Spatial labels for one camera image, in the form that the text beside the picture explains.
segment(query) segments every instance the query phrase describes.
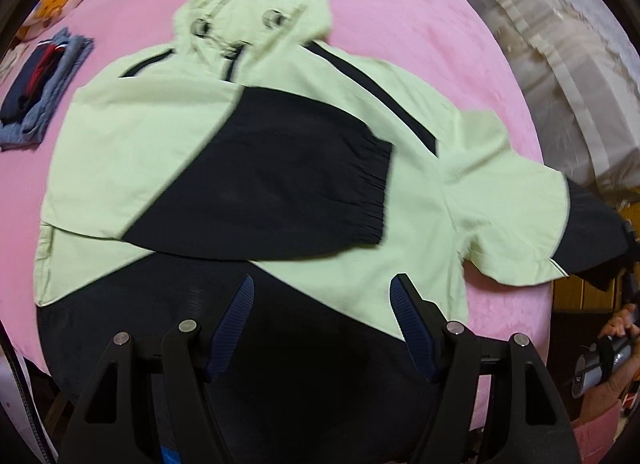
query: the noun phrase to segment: pink bedsheet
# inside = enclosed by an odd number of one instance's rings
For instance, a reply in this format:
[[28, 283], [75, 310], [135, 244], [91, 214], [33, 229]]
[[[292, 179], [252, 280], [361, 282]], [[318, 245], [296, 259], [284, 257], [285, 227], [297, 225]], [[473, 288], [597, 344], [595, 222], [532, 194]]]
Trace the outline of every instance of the pink bedsheet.
[[[95, 39], [95, 51], [62, 100], [36, 150], [0, 153], [0, 315], [15, 346], [46, 369], [32, 299], [38, 213], [50, 157], [74, 89], [112, 60], [172, 38], [172, 14], [185, 0], [85, 0], [61, 26]], [[331, 0], [330, 43], [389, 60], [429, 82], [460, 108], [491, 108], [514, 148], [542, 160], [526, 104], [489, 30], [465, 0]], [[4, 97], [12, 76], [0, 87]], [[507, 288], [466, 268], [469, 327], [479, 335], [529, 335], [546, 357], [551, 298], [548, 285]], [[473, 426], [483, 423], [488, 397], [481, 383]]]

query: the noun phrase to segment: blue gripper pad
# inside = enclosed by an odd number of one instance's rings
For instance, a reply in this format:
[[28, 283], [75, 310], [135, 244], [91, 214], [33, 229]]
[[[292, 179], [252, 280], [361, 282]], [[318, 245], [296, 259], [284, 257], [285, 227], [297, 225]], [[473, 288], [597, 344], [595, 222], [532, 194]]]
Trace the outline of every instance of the blue gripper pad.
[[211, 339], [209, 362], [206, 367], [209, 378], [224, 372], [229, 366], [253, 304], [254, 281], [246, 275]]
[[436, 381], [438, 369], [434, 362], [433, 338], [397, 276], [391, 280], [389, 298], [415, 369], [428, 380]]

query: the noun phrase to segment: zipper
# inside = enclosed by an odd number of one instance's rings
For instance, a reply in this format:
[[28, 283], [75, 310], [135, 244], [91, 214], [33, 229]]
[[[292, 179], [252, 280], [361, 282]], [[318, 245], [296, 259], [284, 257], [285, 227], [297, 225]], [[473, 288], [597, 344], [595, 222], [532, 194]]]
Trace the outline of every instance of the zipper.
[[147, 58], [145, 60], [142, 60], [139, 63], [136, 63], [133, 67], [130, 67], [122, 76], [120, 76], [121, 78], [132, 78], [133, 76], [137, 76], [138, 73], [145, 67], [148, 67], [149, 65], [152, 65], [153, 63], [158, 63], [159, 61], [162, 61], [163, 59], [168, 58], [169, 56], [171, 56], [172, 54], [175, 54], [175, 50], [173, 49], [169, 49], [166, 50], [164, 52], [161, 52], [160, 54], [156, 54], [155, 56], [152, 56], [151, 58]]
[[372, 96], [376, 97], [386, 108], [391, 110], [400, 120], [409, 127], [414, 135], [420, 139], [422, 144], [433, 155], [438, 157], [437, 141], [434, 135], [427, 130], [427, 128], [418, 120], [416, 120], [409, 112], [404, 110], [401, 105], [391, 97], [380, 85], [378, 85], [373, 79], [367, 76], [363, 71], [354, 67], [351, 63], [342, 58], [332, 54], [326, 49], [322, 48], [315, 41], [310, 41], [304, 45], [304, 48], [309, 52], [316, 54], [331, 65], [336, 67], [347, 78], [351, 78], [358, 85], [368, 91]]
[[234, 68], [236, 66], [236, 62], [238, 61], [238, 58], [242, 54], [242, 51], [244, 50], [245, 45], [246, 43], [239, 43], [233, 48], [231, 48], [227, 53], [225, 53], [224, 55], [225, 59], [231, 60], [231, 63], [229, 63], [229, 66], [226, 68], [226, 74], [225, 74], [225, 77], [223, 78], [224, 81], [232, 82], [232, 77], [234, 75]]

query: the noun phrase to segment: white pillow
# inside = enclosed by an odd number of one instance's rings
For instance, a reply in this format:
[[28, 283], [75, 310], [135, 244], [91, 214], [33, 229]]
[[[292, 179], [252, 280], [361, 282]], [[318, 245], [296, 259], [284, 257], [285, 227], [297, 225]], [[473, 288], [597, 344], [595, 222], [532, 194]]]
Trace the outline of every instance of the white pillow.
[[468, 1], [511, 65], [545, 164], [611, 203], [640, 186], [638, 85], [585, 15], [568, 0]]

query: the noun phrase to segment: black cable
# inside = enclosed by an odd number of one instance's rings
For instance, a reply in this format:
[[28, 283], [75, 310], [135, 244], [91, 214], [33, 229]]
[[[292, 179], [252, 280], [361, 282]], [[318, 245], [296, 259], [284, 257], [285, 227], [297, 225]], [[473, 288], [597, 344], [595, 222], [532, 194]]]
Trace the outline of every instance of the black cable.
[[18, 386], [18, 391], [22, 398], [22, 404], [24, 405], [27, 418], [29, 419], [29, 424], [31, 425], [31, 431], [33, 431], [38, 447], [40, 448], [40, 452], [42, 452], [42, 456], [44, 457], [44, 461], [46, 464], [56, 464], [56, 458], [53, 456], [53, 452], [51, 451], [47, 438], [44, 435], [44, 430], [42, 429], [40, 418], [38, 417], [36, 405], [33, 402], [33, 397], [31, 397], [29, 385], [22, 373], [20, 360], [18, 359], [18, 355], [15, 353], [14, 346], [11, 344], [11, 340], [6, 333], [6, 330], [4, 329], [4, 325], [2, 325], [2, 321], [0, 321], [0, 348], [2, 348], [2, 351], [6, 356], [6, 360], [9, 363], [9, 367], [11, 368], [11, 372], [14, 375], [15, 383]]

